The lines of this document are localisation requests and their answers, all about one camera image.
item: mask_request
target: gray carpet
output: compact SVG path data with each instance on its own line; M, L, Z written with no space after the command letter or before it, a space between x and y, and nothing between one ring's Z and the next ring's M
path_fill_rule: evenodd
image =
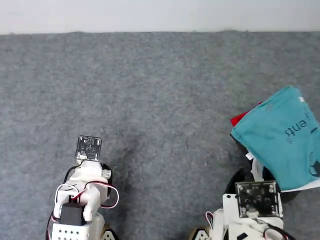
M185 240L246 166L229 119L286 85L320 120L320 33L0 36L0 239L42 240L80 134L103 137L122 240ZM320 189L284 205L320 235Z

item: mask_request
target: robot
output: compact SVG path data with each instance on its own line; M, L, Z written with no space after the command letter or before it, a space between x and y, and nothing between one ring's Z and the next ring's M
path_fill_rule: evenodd
M242 168L229 181L222 203L222 209L205 213L209 226L195 229L189 240L296 240L283 230L276 181L252 181Z
M119 192L112 185L112 171L99 161L101 145L100 137L78 137L75 152L78 165L67 171L63 183L56 189L46 240L118 240L97 212L99 208L112 209L119 202ZM112 205L104 205L111 190L115 191L117 200Z
M78 137L78 165L67 171L56 189L46 240L119 240L98 213L99 208L111 209L119 202L119 192L112 185L112 170L99 161L101 145L100 137ZM296 240L283 230L282 201L276 182L243 181L241 175L238 171L230 180L222 196L223 209L205 213L209 227L195 229L190 240ZM111 190L117 200L104 205Z

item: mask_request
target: teal t-shirt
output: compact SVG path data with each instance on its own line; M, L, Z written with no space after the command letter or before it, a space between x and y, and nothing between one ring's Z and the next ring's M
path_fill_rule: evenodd
M271 171L281 190L320 177L320 126L295 87L256 106L231 134Z

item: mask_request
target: circuit board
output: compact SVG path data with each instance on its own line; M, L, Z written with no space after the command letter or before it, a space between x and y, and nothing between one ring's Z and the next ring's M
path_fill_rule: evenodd
M79 160L99 161L101 143L101 137L80 135L76 146L75 158Z
M240 218L280 216L275 181L237 182L235 189Z

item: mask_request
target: white wall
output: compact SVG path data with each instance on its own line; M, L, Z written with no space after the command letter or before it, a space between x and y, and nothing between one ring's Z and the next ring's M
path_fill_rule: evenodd
M0 34L319 31L320 0L0 0Z

